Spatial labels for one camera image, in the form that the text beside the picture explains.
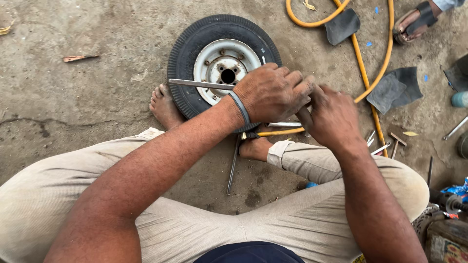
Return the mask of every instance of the sandal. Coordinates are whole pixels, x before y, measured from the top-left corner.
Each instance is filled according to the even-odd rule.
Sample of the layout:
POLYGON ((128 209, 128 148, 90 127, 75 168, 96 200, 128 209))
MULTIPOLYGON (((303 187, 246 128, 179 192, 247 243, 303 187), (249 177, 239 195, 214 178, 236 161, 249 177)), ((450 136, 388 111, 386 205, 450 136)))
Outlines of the sandal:
POLYGON ((416 29, 418 29, 420 26, 427 25, 427 27, 432 26, 437 22, 437 18, 434 17, 434 13, 432 12, 431 6, 429 2, 422 2, 420 3, 416 9, 413 9, 409 12, 407 12, 404 16, 402 16, 398 21, 395 23, 393 26, 393 38, 395 39, 396 42, 398 42, 401 45, 406 45, 410 42, 412 42, 415 39, 411 40, 406 40, 403 37, 403 33, 408 34, 408 36, 412 35, 416 29), (414 21, 412 24, 410 24, 404 32, 400 31, 400 24, 405 20, 410 14, 412 14, 415 10, 419 10, 420 12, 420 17, 414 21))

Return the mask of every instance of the beige trousers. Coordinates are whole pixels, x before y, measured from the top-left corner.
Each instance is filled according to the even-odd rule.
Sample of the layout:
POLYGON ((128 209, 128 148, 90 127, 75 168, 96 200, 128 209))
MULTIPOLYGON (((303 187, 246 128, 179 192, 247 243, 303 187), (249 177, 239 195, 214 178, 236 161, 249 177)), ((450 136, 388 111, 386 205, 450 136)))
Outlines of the beige trousers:
MULTIPOLYGON (((42 262, 85 188, 162 133, 150 128, 133 137, 41 160, 13 176, 0 187, 0 258, 8 263, 42 262)), ((374 159, 409 220, 414 220, 429 200, 425 181, 400 162, 374 159)), ((135 222, 143 262, 189 263, 213 248, 243 241, 285 246, 305 262, 341 263, 356 258, 360 251, 344 213, 340 165, 330 150, 280 141, 269 149, 268 163, 320 185, 237 216, 161 197, 135 222)))

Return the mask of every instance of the wooden stick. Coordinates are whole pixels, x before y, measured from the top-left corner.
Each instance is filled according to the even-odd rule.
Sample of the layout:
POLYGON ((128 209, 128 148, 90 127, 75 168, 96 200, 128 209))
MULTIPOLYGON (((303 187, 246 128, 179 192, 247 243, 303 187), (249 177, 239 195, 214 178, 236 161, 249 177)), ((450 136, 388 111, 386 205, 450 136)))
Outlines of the wooden stick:
POLYGON ((72 61, 78 61, 78 60, 83 60, 87 58, 95 58, 95 57, 99 57, 99 55, 69 56, 69 57, 63 57, 63 62, 72 62, 72 61))

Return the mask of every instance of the black rubber band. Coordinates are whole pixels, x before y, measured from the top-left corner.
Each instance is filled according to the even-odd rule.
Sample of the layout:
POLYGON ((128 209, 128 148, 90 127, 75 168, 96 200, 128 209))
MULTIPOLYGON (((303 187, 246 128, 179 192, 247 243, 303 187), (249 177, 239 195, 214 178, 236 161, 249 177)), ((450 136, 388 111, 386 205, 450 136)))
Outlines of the black rubber band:
POLYGON ((229 96, 231 96, 231 98, 234 100, 235 104, 237 105, 237 107, 239 107, 239 109, 241 110, 241 114, 242 114, 242 117, 244 118, 244 125, 247 125, 250 123, 250 119, 249 119, 249 113, 247 112, 247 109, 245 109, 245 106, 244 104, 241 102, 241 99, 239 99, 239 97, 237 96, 236 93, 234 93, 234 91, 229 91, 229 96))

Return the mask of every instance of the white steel rim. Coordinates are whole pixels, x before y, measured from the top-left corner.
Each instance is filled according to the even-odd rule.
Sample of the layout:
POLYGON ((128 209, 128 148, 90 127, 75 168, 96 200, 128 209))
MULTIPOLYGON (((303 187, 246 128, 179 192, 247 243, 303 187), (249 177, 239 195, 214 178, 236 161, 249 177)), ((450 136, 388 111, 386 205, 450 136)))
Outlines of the white steel rim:
MULTIPOLYGON (((198 54, 193 67, 193 80, 236 85, 248 72, 262 63, 245 43, 235 39, 220 39, 209 43, 198 54)), ((197 87, 202 98, 216 105, 228 90, 197 87)))

